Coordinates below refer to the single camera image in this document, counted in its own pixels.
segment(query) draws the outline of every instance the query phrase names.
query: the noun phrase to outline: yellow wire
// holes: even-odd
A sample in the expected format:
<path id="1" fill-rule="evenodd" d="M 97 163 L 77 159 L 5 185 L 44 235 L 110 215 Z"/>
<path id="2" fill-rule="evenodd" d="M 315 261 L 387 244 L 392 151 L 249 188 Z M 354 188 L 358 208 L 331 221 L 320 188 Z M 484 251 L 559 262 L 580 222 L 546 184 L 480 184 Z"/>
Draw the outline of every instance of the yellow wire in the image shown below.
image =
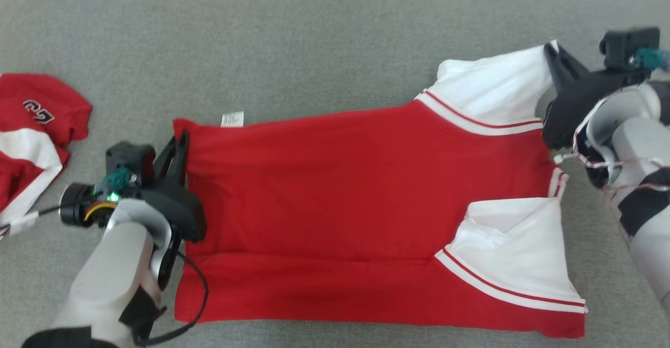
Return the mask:
<path id="1" fill-rule="evenodd" d="M 110 201 L 103 201 L 101 203 L 98 203 L 96 205 L 93 205 L 89 210 L 86 211 L 86 216 L 84 216 L 84 221 L 87 221 L 89 217 L 95 212 L 96 210 L 101 210 L 103 208 L 111 208 L 115 209 L 117 207 L 117 203 L 110 202 Z"/>

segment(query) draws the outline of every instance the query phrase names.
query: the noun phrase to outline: red fabric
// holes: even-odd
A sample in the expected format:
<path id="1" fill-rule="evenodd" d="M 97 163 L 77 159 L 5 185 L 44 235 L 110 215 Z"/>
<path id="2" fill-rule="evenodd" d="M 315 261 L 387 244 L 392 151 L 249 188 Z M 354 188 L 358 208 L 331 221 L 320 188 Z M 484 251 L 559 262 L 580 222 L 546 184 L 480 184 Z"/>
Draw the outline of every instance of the red fabric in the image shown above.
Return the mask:
<path id="1" fill-rule="evenodd" d="M 187 243 L 210 296 L 203 321 L 440 324 L 578 338 L 584 315 L 486 296 L 433 255 L 479 200 L 546 197 L 554 169 L 534 130 L 479 136 L 416 100 L 402 107 L 191 134 L 189 188 L 208 233 Z M 184 267 L 175 316 L 203 288 Z"/>
<path id="2" fill-rule="evenodd" d="M 0 135 L 26 128 L 46 133 L 63 167 L 70 155 L 65 146 L 88 136 L 91 105 L 69 86 L 46 74 L 0 75 L 0 110 Z M 5 142 L 14 146 L 32 144 Z M 35 155 L 41 150 L 30 148 Z M 10 158 L 0 152 L 0 211 L 42 171 L 31 160 Z"/>

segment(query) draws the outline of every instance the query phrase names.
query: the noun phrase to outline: red garment with logo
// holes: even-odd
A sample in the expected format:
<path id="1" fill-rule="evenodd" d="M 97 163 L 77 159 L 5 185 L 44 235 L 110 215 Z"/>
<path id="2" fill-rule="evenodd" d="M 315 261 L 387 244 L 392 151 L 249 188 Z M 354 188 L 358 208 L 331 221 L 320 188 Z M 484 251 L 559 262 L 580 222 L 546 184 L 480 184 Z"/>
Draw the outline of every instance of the red garment with logo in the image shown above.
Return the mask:
<path id="1" fill-rule="evenodd" d="M 91 105 L 45 74 L 0 75 L 0 226 L 21 217 L 88 135 Z"/>
<path id="2" fill-rule="evenodd" d="M 493 66 L 513 69 L 510 55 L 526 64 L 540 54 L 503 55 Z M 400 107 L 245 128 L 175 120 L 177 135 L 191 135 L 189 188 L 208 221 L 204 241 L 187 244 L 210 289 L 201 321 L 582 336 L 584 300 L 567 278 L 560 226 L 567 177 L 532 118 L 548 70 L 528 68 L 541 79 L 510 90 L 451 97 L 467 74 L 490 72 L 490 61 L 447 64 Z M 490 102 L 514 106 L 494 114 Z M 192 320 L 202 298 L 198 276 L 184 267 L 177 318 Z"/>

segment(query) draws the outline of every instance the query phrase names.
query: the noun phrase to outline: robotic arm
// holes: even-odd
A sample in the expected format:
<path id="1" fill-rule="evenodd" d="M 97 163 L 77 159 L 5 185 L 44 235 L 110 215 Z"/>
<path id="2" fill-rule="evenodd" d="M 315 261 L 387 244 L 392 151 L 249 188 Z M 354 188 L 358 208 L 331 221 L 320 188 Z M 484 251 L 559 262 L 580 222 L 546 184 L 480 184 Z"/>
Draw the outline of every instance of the robotic arm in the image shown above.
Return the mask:
<path id="1" fill-rule="evenodd" d="M 570 148 L 603 193 L 638 269 L 670 317 L 670 83 L 658 28 L 610 31 L 600 50 L 606 69 L 589 72 L 563 48 L 545 47 L 557 90 L 543 140 Z"/>
<path id="2" fill-rule="evenodd" d="M 105 229 L 103 239 L 74 280 L 52 328 L 34 334 L 24 348 L 132 348 L 176 338 L 196 320 L 149 338 L 182 239 L 202 240 L 203 206 L 184 188 L 185 132 L 154 162 L 148 145 L 119 143 L 107 150 L 107 177 L 97 185 L 72 184 L 63 193 L 65 224 Z"/>

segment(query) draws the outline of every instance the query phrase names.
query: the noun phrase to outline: care label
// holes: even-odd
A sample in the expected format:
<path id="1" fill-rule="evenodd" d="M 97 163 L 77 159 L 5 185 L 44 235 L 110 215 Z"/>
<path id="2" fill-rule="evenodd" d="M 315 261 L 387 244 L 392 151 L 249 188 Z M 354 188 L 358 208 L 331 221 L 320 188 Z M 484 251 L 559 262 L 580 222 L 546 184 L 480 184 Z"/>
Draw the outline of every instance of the care label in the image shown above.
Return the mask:
<path id="1" fill-rule="evenodd" d="M 221 117 L 221 127 L 243 127 L 244 126 L 244 112 L 238 111 L 236 113 L 224 114 Z"/>

